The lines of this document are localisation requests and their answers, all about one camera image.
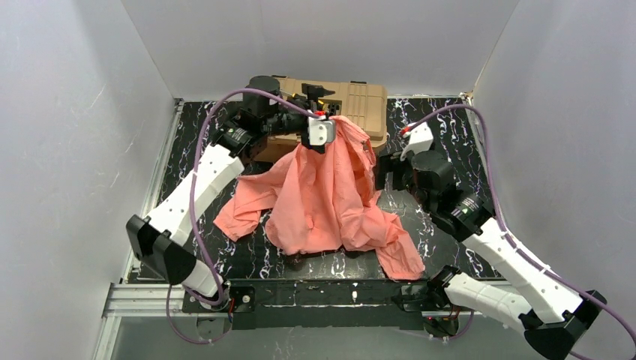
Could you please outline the pink jacket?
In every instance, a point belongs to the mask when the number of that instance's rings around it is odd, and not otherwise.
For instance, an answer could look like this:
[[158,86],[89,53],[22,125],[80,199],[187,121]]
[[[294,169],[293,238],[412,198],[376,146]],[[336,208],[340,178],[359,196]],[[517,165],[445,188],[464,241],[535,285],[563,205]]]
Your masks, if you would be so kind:
[[336,139],[319,154],[298,145],[270,170],[238,178],[234,197],[214,219],[233,241],[252,233],[266,209],[268,240],[287,255],[375,251],[392,280],[413,281],[425,264],[401,219],[382,210],[370,137],[337,115]]

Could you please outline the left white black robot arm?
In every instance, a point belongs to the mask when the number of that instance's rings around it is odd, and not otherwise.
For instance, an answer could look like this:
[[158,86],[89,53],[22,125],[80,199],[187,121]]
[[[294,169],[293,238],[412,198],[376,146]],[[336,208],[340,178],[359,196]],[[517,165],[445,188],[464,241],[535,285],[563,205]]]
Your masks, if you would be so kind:
[[219,100],[208,110],[193,169],[163,202],[126,224],[135,258],[169,284],[190,290],[213,311],[227,306],[228,286],[207,250],[198,259],[184,248],[190,235],[203,243],[197,226],[201,215],[266,148],[269,137],[297,134],[302,146],[319,153],[336,137],[336,124],[324,101],[334,94],[331,89],[303,82],[299,94],[287,94],[278,78],[254,76],[238,93],[242,96],[238,107],[217,129],[209,125],[224,102]]

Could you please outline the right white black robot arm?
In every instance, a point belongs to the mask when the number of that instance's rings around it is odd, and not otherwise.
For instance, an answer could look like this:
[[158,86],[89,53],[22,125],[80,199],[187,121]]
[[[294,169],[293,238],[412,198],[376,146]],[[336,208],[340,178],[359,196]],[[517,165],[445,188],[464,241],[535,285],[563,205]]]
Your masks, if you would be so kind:
[[509,292],[446,265],[425,286],[404,289],[401,298],[478,311],[520,332],[546,359],[571,355],[601,311],[595,302],[606,301],[600,293],[581,295],[550,278],[546,265],[528,262],[523,246],[511,244],[511,235],[498,227],[493,207],[456,185],[454,168],[440,153],[383,155],[374,173],[376,189],[391,174],[393,189],[408,191],[439,230],[487,260],[514,287]]

